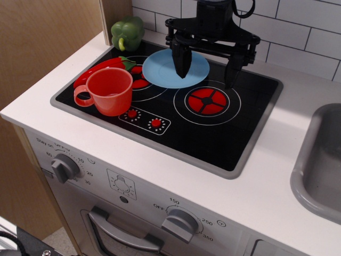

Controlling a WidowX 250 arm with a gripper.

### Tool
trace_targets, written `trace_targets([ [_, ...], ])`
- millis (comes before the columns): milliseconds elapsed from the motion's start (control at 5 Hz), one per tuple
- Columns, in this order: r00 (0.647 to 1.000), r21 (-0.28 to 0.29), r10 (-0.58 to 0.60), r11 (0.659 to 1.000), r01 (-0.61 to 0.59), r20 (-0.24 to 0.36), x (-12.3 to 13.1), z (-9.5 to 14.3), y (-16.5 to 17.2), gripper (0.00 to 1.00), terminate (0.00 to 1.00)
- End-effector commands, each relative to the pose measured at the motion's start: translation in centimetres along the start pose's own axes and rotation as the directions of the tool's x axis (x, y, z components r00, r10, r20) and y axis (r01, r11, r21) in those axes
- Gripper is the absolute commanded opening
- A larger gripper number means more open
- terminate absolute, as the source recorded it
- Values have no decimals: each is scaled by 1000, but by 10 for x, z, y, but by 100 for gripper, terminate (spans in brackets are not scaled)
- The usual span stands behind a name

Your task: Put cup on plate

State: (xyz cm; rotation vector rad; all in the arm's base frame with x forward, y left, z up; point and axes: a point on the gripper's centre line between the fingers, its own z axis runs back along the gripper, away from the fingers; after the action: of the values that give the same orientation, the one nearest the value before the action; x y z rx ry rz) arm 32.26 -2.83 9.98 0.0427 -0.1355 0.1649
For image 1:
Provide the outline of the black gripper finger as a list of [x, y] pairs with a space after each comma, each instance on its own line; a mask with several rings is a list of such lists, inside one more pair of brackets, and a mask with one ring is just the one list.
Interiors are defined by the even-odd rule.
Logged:
[[230, 56], [224, 73], [225, 89], [232, 88], [243, 67], [244, 56], [235, 54]]
[[176, 73], [180, 78], [185, 78], [191, 66], [192, 52], [189, 46], [176, 40], [172, 41], [171, 49]]

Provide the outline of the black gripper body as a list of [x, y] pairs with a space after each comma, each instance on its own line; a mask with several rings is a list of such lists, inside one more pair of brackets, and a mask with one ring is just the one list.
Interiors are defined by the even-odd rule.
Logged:
[[256, 45], [260, 38], [248, 32], [233, 21], [250, 17], [256, 2], [245, 14], [238, 13], [236, 1], [197, 1], [194, 18], [170, 18], [165, 21], [168, 28], [166, 44], [171, 49], [172, 41], [189, 46], [197, 51], [223, 58], [235, 54], [244, 56], [243, 64], [253, 63], [256, 57]]

